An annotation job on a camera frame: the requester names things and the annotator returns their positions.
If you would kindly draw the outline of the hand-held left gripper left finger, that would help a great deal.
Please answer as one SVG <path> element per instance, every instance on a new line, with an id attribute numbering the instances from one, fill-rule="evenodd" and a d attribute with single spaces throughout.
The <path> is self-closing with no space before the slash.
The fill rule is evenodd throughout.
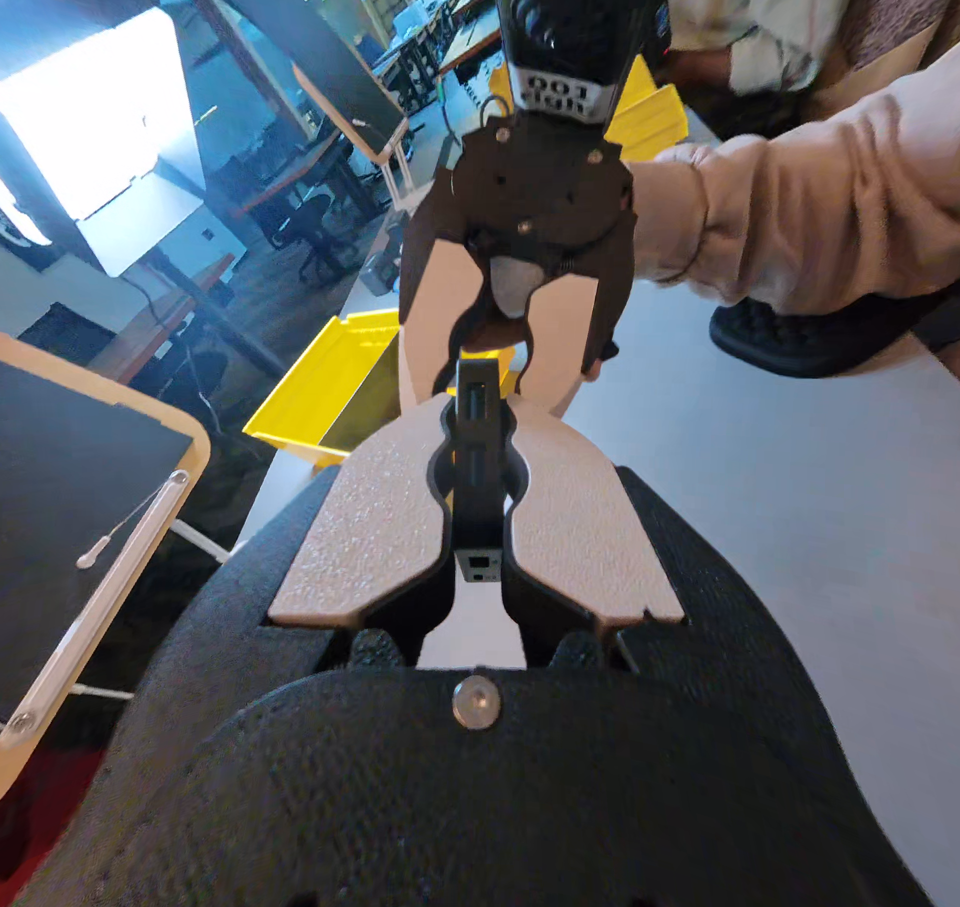
<path id="1" fill-rule="evenodd" d="M 385 632 L 408 666 L 455 596 L 451 396 L 437 395 L 342 463 L 268 609 L 283 628 Z"/>

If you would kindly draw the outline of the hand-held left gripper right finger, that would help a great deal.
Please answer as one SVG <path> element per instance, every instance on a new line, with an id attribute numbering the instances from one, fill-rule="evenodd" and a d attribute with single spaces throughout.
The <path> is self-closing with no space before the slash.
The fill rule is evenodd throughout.
<path id="1" fill-rule="evenodd" d="M 618 470 L 590 440 L 518 395 L 507 400 L 501 597 L 528 668 L 574 633 L 608 648 L 625 629 L 686 618 Z"/>

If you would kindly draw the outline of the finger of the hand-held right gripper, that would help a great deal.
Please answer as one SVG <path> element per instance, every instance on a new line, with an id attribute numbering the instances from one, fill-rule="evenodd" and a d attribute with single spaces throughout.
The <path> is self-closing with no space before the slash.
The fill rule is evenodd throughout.
<path id="1" fill-rule="evenodd" d="M 401 280 L 403 310 L 398 340 L 398 391 L 402 414 L 443 393 L 467 356 L 494 356 L 495 305 L 490 272 L 461 243 L 431 245 L 415 285 L 413 269 Z"/>
<path id="2" fill-rule="evenodd" d="M 516 391 L 559 420 L 585 380 L 597 287 L 595 278 L 568 274 L 535 289 L 527 304 L 527 361 Z"/>

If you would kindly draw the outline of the black adapter hub with cable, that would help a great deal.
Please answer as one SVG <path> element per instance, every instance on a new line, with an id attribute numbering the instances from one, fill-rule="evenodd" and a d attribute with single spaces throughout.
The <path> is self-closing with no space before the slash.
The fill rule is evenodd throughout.
<path id="1" fill-rule="evenodd" d="M 462 358 L 451 439 L 452 548 L 468 584 L 501 580 L 505 488 L 496 358 Z"/>

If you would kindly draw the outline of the yellow plastic bin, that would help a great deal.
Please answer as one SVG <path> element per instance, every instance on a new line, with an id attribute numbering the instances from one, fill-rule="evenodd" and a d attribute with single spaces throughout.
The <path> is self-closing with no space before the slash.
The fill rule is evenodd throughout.
<path id="1" fill-rule="evenodd" d="M 244 433 L 321 470 L 350 457 L 320 445 L 381 354 L 396 344 L 397 308 L 333 317 L 296 359 Z"/>
<path id="2" fill-rule="evenodd" d="M 656 85 L 641 53 L 609 84 L 505 62 L 493 71 L 479 108 L 479 127 L 489 123 L 499 144 L 513 137 L 523 144 L 519 152 L 587 168 L 609 154 L 648 161 L 689 134 L 676 87 Z"/>

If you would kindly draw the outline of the person's right forearm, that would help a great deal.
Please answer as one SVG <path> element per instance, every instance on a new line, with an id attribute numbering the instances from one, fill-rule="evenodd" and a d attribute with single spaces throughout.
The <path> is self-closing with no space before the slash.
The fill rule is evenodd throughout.
<path id="1" fill-rule="evenodd" d="M 629 165 L 635 278 L 726 305 L 831 314 L 959 277 L 959 49 L 772 140 Z"/>

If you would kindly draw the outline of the small dark grey device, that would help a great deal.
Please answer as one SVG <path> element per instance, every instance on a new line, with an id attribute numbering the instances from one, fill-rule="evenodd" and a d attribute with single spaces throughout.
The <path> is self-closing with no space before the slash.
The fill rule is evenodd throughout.
<path id="1" fill-rule="evenodd" d="M 359 273 L 366 290 L 375 297 L 384 297 L 395 291 L 401 272 L 403 227 L 394 224 L 380 233 L 367 253 Z"/>

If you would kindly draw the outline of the black bin divider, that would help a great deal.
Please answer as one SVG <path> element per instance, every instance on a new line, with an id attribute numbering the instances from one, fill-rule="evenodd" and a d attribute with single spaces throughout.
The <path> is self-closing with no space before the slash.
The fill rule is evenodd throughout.
<path id="1" fill-rule="evenodd" d="M 401 414 L 399 351 L 395 343 L 381 354 L 346 402 L 319 445 L 352 453 Z"/>

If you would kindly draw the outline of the black office chair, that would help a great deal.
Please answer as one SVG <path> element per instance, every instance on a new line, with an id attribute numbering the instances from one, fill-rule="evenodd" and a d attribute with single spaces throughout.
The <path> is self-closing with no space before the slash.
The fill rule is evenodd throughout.
<path id="1" fill-rule="evenodd" d="M 297 280 L 304 286 L 311 277 L 319 286 L 324 286 L 343 279 L 354 269 L 338 254 L 350 249 L 352 243 L 326 226 L 325 217 L 333 206 L 334 199 L 330 194 L 315 193 L 292 209 L 289 216 L 267 235 L 270 245 L 277 251 L 296 244 L 307 246 L 309 253 L 297 271 Z"/>

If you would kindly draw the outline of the black mesh cushion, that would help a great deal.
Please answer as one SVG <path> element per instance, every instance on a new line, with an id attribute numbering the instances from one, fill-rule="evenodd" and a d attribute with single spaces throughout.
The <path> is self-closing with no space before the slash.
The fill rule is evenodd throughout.
<path id="1" fill-rule="evenodd" d="M 959 283 L 904 299 L 866 295 L 822 315 L 776 313 L 746 298 L 717 308 L 709 337 L 726 355 L 763 372 L 794 379 L 849 373 L 909 334 L 959 293 Z"/>

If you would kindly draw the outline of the white folding board stand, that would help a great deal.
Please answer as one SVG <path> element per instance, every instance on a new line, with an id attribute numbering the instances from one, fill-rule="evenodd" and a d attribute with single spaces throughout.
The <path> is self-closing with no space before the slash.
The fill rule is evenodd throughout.
<path id="1" fill-rule="evenodd" d="M 176 469 L 159 486 L 150 499 L 138 505 L 133 515 L 138 522 L 129 534 L 112 565 L 103 572 L 90 599 L 66 629 L 32 682 L 17 708 L 2 722 L 3 752 L 26 743 L 46 726 L 62 697 L 68 695 L 83 669 L 90 649 L 98 642 L 114 613 L 126 598 L 141 569 L 154 553 L 156 543 L 173 529 L 174 533 L 208 554 L 222 565 L 231 552 L 178 519 L 179 505 L 186 497 L 194 476 L 186 469 Z"/>

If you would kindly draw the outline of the wooden office desk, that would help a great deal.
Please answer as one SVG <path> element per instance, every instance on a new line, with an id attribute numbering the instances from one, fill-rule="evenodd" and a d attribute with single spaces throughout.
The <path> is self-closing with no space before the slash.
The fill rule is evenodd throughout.
<path id="1" fill-rule="evenodd" d="M 118 318 L 104 327 L 113 337 L 86 369 L 123 385 L 131 384 L 151 361 L 170 349 L 171 335 L 193 321 L 197 301 L 149 265 L 134 265 L 115 284 L 124 295 Z"/>

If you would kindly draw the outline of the studio light panel on stand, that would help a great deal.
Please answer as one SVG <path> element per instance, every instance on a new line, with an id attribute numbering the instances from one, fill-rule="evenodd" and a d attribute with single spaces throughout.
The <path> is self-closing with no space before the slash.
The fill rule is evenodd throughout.
<path id="1" fill-rule="evenodd" d="M 259 372 L 286 365 L 164 245 L 205 209 L 207 183 L 176 28 L 160 0 L 2 0 L 2 216 L 134 289 L 146 271 L 191 301 Z"/>

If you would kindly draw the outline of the red bag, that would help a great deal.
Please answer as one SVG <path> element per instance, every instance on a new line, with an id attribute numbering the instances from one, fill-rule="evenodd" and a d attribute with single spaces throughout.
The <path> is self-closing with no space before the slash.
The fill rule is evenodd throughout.
<path id="1" fill-rule="evenodd" d="M 21 889 L 56 846 L 90 790 L 105 750 L 40 748 L 1 800 L 1 904 Z"/>

